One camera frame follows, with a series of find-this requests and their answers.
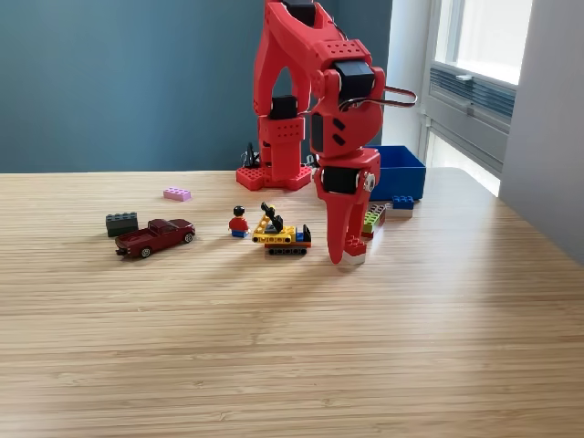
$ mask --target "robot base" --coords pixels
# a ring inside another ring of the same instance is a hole
[[[267,174],[264,168],[249,169],[240,167],[237,169],[235,178],[238,183],[243,185],[247,190],[260,190],[264,187],[272,189],[287,189],[296,191],[310,183],[312,176],[312,169],[310,167],[301,167],[300,173],[287,180],[272,181],[272,178]]]

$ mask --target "pink lego brick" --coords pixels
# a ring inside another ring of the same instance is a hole
[[[169,187],[163,192],[163,196],[174,201],[186,201],[191,199],[191,192],[188,190],[177,189],[176,187]]]

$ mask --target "blue wall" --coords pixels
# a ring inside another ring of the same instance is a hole
[[[321,3],[386,65],[391,1]],[[0,0],[0,172],[234,169],[262,19],[263,0]]]

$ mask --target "toy truck wheel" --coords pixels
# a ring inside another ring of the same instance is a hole
[[[152,248],[149,248],[148,246],[142,248],[140,251],[140,257],[142,258],[150,257],[150,254],[152,254]]]

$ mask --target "window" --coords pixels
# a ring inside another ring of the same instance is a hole
[[[427,167],[455,167],[462,169],[489,192],[499,195],[500,180],[476,162],[458,151],[452,144],[431,132],[428,139]]]
[[[532,0],[443,0],[434,59],[517,85]]]
[[[531,4],[432,0],[418,149],[428,166],[456,162],[473,175],[482,169],[495,180],[500,176]],[[498,192],[493,184],[485,186]]]

